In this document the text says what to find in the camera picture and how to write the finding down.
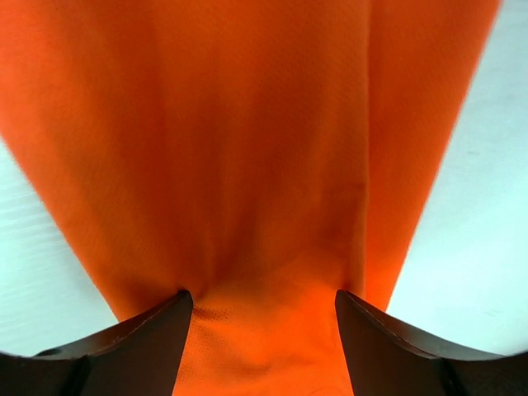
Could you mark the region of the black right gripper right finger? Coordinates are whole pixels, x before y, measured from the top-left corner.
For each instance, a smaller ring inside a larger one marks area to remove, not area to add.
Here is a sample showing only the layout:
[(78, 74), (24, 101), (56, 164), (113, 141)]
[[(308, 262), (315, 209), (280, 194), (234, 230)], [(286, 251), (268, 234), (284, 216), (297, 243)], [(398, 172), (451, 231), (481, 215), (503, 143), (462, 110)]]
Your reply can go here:
[(335, 308), (357, 396), (525, 396), (527, 354), (450, 342), (339, 290)]

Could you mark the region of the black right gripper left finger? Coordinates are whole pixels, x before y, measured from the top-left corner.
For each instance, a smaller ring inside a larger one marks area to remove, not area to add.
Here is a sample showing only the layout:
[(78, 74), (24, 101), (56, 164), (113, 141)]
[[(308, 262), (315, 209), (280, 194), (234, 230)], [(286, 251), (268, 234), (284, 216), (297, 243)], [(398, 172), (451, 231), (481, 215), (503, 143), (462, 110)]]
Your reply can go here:
[(1, 393), (12, 396), (172, 394), (191, 322), (191, 294), (35, 356), (1, 354)]

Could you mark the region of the orange t shirt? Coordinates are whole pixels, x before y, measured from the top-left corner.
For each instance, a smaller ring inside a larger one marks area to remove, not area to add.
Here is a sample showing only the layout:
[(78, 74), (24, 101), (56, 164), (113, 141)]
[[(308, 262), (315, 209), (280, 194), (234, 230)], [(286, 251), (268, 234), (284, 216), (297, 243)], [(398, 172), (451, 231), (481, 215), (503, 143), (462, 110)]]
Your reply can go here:
[(1, 134), (119, 319), (186, 289), (178, 395), (349, 395), (497, 1), (4, 1)]

